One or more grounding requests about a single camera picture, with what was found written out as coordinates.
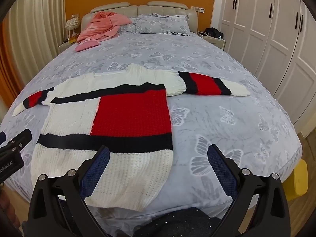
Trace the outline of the yellow stool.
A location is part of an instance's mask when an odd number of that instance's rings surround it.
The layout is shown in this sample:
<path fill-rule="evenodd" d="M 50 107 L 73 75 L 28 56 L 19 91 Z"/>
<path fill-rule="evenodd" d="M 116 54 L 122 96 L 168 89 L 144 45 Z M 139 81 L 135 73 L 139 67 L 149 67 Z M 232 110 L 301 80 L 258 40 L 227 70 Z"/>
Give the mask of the yellow stool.
<path fill-rule="evenodd" d="M 308 166 L 306 161 L 301 159 L 282 185 L 287 201 L 292 201 L 306 194 L 308 190 Z"/>

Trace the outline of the left bedside table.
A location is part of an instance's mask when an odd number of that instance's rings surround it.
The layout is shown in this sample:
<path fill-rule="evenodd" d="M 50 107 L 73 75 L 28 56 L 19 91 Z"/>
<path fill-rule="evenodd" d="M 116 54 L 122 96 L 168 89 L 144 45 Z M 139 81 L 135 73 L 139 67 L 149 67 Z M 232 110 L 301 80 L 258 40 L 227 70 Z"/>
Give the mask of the left bedside table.
<path fill-rule="evenodd" d="M 68 42 L 68 41 L 63 42 L 58 47 L 59 53 L 61 54 L 63 51 L 65 51 L 66 49 L 68 49 L 70 46 L 72 46 L 74 44 L 76 44 L 75 40 L 72 40 L 71 42 Z"/>

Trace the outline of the grey butterfly print bed cover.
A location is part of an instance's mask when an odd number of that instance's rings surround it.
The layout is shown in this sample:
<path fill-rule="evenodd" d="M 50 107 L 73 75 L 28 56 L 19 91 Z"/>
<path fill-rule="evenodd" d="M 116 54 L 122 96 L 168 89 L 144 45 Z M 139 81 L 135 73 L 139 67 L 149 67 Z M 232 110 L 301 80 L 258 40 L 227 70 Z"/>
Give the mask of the grey butterfly print bed cover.
<path fill-rule="evenodd" d="M 197 207 L 222 217 L 231 198 L 226 196 L 208 163 L 206 148 L 216 144 L 225 156 L 252 173 L 277 173 L 285 180 L 302 156 L 302 145 L 287 114 L 270 92 L 223 50 L 195 34 L 122 35 L 97 47 L 76 52 L 70 47 L 48 63 L 21 91 L 1 123 L 8 139 L 28 128 L 32 141 L 23 150 L 25 166 L 6 183 L 31 199 L 36 174 L 31 173 L 36 141 L 49 108 L 38 105 L 13 116 L 15 107 L 36 91 L 46 90 L 88 73 L 111 73 L 129 64 L 210 75 L 238 82 L 246 97 L 178 95 L 168 98 L 174 144 L 174 163 L 157 198 L 143 211 L 92 207 L 99 224 L 112 236 L 127 235 L 167 212 Z"/>

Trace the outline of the small pink folded cloth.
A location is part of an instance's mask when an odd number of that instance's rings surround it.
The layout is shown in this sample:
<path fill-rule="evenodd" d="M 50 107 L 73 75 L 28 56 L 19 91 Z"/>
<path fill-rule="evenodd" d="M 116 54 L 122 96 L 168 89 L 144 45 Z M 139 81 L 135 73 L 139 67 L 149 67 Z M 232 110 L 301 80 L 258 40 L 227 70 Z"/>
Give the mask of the small pink folded cloth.
<path fill-rule="evenodd" d="M 78 53 L 78 52 L 96 47 L 98 45 L 100 45 L 100 43 L 97 40 L 88 40 L 84 43 L 77 45 L 75 48 L 75 51 Z"/>

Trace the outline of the pink crumpled garment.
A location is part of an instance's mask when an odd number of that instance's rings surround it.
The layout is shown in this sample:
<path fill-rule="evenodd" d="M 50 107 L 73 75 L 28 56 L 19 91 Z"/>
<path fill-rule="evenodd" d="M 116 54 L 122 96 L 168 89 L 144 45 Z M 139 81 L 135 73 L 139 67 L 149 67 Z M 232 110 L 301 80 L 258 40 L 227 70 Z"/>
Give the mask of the pink crumpled garment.
<path fill-rule="evenodd" d="M 131 24 L 132 21 L 125 15 L 101 11 L 94 14 L 86 28 L 81 31 L 77 38 L 77 43 L 83 43 L 89 40 L 104 41 L 113 38 L 123 25 Z"/>

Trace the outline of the cream pleated curtain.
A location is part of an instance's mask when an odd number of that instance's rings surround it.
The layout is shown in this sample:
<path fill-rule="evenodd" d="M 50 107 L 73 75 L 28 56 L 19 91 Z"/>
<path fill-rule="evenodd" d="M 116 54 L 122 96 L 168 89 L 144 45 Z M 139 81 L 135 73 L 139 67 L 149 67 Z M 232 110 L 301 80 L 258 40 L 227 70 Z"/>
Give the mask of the cream pleated curtain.
<path fill-rule="evenodd" d="M 11 57 L 27 84 L 59 54 L 68 36 L 65 0 L 16 0 L 7 19 Z"/>

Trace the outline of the right bedside table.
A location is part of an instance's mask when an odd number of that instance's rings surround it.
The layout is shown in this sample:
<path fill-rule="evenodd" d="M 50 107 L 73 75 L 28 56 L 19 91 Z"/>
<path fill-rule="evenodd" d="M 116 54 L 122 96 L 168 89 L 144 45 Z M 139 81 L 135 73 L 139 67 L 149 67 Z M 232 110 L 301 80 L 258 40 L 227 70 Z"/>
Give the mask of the right bedside table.
<path fill-rule="evenodd" d="M 202 35 L 201 32 L 198 32 L 198 36 L 200 36 L 202 39 L 204 39 L 205 41 L 213 44 L 214 46 L 224 50 L 225 45 L 226 45 L 226 41 L 223 39 L 217 39 L 214 38 L 212 36 L 208 36 L 208 35 Z"/>

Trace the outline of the white wall switch panel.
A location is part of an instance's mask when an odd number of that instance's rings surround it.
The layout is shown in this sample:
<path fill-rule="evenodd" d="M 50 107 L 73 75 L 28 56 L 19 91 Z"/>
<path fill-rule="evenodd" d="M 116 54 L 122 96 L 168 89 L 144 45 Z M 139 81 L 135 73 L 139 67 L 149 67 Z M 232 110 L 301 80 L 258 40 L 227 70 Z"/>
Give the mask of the white wall switch panel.
<path fill-rule="evenodd" d="M 196 12 L 204 13 L 205 9 L 200 7 L 191 6 L 191 10 L 194 10 Z"/>

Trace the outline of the orange curtain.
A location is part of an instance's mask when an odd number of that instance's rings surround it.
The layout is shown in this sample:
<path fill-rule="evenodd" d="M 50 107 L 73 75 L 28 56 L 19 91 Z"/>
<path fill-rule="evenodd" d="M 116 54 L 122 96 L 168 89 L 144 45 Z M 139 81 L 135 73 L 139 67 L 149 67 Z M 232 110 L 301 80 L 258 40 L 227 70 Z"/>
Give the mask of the orange curtain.
<path fill-rule="evenodd" d="M 1 99 L 9 108 L 23 89 L 7 45 L 5 23 L 1 23 Z"/>

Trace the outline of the beige padded headboard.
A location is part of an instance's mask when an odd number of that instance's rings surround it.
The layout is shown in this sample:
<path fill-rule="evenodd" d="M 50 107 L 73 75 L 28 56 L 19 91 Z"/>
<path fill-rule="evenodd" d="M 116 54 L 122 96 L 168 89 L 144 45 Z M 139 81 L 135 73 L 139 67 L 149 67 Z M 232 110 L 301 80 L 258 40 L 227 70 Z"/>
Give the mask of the beige padded headboard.
<path fill-rule="evenodd" d="M 92 9 L 90 13 L 83 16 L 81 20 L 82 31 L 87 27 L 94 14 L 99 11 L 113 11 L 123 14 L 129 18 L 151 13 L 157 13 L 161 16 L 187 15 L 190 31 L 194 33 L 198 31 L 198 15 L 194 10 L 189 9 L 185 4 L 182 3 L 166 1 L 151 1 L 146 5 L 131 5 L 128 2 L 121 2 L 96 7 Z"/>

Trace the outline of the black bag on nightstand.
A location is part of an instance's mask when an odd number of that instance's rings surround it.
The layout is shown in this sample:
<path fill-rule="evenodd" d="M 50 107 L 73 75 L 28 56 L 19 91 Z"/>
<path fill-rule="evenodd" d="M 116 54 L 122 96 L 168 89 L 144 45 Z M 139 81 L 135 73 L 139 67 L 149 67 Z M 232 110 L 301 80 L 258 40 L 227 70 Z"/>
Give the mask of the black bag on nightstand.
<path fill-rule="evenodd" d="M 216 39 L 223 39 L 224 37 L 224 34 L 214 27 L 206 28 L 204 33 Z"/>

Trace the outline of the white red black knit sweater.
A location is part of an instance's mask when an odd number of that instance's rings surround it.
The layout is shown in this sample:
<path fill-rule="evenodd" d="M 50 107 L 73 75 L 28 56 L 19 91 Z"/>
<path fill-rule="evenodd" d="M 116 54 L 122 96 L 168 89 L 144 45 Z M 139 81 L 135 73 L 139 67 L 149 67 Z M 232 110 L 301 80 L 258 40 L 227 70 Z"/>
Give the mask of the white red black knit sweater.
<path fill-rule="evenodd" d="M 32 155 L 32 178 L 42 173 L 62 176 L 106 146 L 110 162 L 88 195 L 88 204 L 144 210 L 168 179 L 174 158 L 166 99 L 183 93 L 249 95 L 236 82 L 137 64 L 70 78 L 33 93 L 13 111 L 16 116 L 36 105 L 49 107 Z"/>

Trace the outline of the bedside table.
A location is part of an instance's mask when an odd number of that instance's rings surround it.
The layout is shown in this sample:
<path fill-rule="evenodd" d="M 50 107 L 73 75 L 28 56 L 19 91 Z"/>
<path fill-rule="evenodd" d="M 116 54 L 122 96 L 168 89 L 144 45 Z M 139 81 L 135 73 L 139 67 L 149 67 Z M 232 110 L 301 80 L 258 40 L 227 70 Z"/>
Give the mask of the bedside table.
<path fill-rule="evenodd" d="M 214 46 L 224 50 L 225 45 L 226 45 L 226 41 L 223 39 L 217 39 L 214 38 L 212 36 L 208 36 L 208 35 L 202 35 L 201 32 L 198 32 L 198 36 L 200 36 L 202 39 L 204 39 L 205 41 L 213 44 Z"/>
<path fill-rule="evenodd" d="M 65 51 L 66 49 L 68 49 L 70 46 L 72 46 L 74 44 L 76 44 L 75 40 L 72 40 L 71 42 L 68 42 L 68 41 L 63 42 L 58 47 L 59 53 L 61 54 L 63 51 Z"/>

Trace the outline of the grey floral pillow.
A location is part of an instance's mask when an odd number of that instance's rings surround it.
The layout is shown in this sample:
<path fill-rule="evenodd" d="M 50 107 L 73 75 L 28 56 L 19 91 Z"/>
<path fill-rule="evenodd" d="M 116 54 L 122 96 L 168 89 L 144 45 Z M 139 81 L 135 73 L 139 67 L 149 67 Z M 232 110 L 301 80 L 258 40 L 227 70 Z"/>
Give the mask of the grey floral pillow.
<path fill-rule="evenodd" d="M 171 34 L 190 36 L 189 17 L 186 15 L 162 16 L 157 13 L 141 14 L 130 18 L 131 23 L 122 25 L 118 34 Z"/>

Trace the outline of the white flower table lamp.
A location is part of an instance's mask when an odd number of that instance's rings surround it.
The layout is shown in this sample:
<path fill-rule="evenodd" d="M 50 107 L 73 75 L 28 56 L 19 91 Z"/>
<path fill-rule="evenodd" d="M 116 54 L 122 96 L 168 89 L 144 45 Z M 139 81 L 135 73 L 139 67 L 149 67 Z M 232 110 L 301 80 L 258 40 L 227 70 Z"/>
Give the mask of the white flower table lamp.
<path fill-rule="evenodd" d="M 80 26 L 79 18 L 73 14 L 65 24 L 65 29 L 68 31 L 70 37 L 76 36 L 75 30 Z"/>

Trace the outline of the white panelled wardrobe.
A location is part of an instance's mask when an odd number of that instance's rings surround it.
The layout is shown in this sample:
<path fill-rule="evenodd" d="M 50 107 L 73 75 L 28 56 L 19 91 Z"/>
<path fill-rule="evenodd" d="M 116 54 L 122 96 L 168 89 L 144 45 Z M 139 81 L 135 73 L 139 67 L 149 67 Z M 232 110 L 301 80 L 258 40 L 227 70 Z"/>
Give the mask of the white panelled wardrobe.
<path fill-rule="evenodd" d="M 315 19 L 303 0 L 222 0 L 226 52 L 288 113 L 295 130 L 315 129 Z"/>

